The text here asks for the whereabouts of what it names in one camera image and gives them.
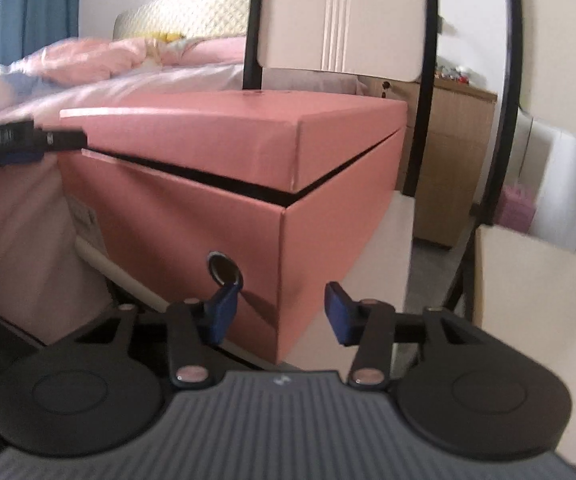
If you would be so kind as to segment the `left beige folding chair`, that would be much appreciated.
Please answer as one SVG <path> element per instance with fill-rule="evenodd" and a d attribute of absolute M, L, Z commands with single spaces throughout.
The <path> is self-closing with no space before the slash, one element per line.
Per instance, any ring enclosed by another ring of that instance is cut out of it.
<path fill-rule="evenodd" d="M 419 84 L 403 193 L 417 193 L 427 143 L 439 0 L 250 0 L 242 87 L 267 68 L 320 70 Z"/>

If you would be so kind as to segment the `beige folding chair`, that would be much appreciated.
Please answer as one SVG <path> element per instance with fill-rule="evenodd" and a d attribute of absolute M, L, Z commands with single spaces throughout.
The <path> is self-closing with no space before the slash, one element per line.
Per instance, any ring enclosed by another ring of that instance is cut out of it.
<path fill-rule="evenodd" d="M 403 193 L 417 193 L 427 143 L 439 0 L 250 0 L 242 87 L 267 68 L 320 70 L 419 84 Z"/>
<path fill-rule="evenodd" d="M 576 0 L 506 0 L 500 128 L 479 215 L 445 306 L 551 368 L 572 415 L 576 465 Z M 505 185 L 534 194 L 527 234 L 494 223 Z"/>

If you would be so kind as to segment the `right beige folding chair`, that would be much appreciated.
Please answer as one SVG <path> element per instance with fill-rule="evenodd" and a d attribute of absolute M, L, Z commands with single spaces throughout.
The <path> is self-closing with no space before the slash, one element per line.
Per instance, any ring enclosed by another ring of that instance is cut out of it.
<path fill-rule="evenodd" d="M 445 306 L 551 368 L 572 415 L 576 465 L 576 0 L 506 0 L 500 128 L 479 215 Z M 505 185 L 534 194 L 527 234 L 494 223 Z"/>

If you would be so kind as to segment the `quilted cream headboard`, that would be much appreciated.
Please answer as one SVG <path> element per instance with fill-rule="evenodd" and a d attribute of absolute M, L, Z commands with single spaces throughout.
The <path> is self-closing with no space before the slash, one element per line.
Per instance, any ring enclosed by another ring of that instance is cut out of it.
<path fill-rule="evenodd" d="M 120 14 L 114 39 L 178 34 L 185 38 L 245 36 L 250 0 L 152 0 Z"/>

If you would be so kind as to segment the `pink shoe box lid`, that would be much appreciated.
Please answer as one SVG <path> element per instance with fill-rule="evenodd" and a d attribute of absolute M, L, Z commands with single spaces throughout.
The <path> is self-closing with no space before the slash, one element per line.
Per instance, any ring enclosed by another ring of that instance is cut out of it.
<path fill-rule="evenodd" d="M 140 94 L 61 110 L 97 151 L 296 193 L 405 128 L 403 101 L 306 91 Z"/>

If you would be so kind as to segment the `yellow plush on bed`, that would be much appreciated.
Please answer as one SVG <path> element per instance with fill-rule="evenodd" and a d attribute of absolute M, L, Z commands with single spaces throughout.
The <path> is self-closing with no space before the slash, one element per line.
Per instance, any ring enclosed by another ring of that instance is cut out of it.
<path fill-rule="evenodd" d="M 152 32 L 151 37 L 157 41 L 164 42 L 164 44 L 170 44 L 186 38 L 184 34 L 179 32 Z"/>

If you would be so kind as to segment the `small pink gift box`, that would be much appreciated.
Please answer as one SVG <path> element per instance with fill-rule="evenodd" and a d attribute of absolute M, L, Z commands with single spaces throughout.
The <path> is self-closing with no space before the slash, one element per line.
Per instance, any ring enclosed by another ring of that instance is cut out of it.
<path fill-rule="evenodd" d="M 505 185 L 495 210 L 494 223 L 527 234 L 535 214 L 534 194 L 524 185 Z"/>

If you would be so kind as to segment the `wooden drawer cabinet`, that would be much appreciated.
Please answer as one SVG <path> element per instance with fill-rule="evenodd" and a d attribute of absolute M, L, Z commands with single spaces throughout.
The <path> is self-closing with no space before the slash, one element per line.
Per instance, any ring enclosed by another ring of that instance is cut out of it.
<path fill-rule="evenodd" d="M 415 192 L 414 237 L 445 247 L 466 230 L 488 150 L 497 96 L 434 81 Z"/>

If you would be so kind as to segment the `pink shoe box base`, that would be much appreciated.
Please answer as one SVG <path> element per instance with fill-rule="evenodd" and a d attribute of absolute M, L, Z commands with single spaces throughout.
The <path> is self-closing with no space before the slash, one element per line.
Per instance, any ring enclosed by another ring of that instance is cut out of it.
<path fill-rule="evenodd" d="M 254 359 L 301 370 L 352 360 L 324 315 L 324 288 L 402 296 L 409 212 L 395 190 L 403 137 L 394 133 L 288 207 L 88 153 L 59 166 L 78 254 L 154 310 L 205 298 L 240 275 L 227 341 Z"/>

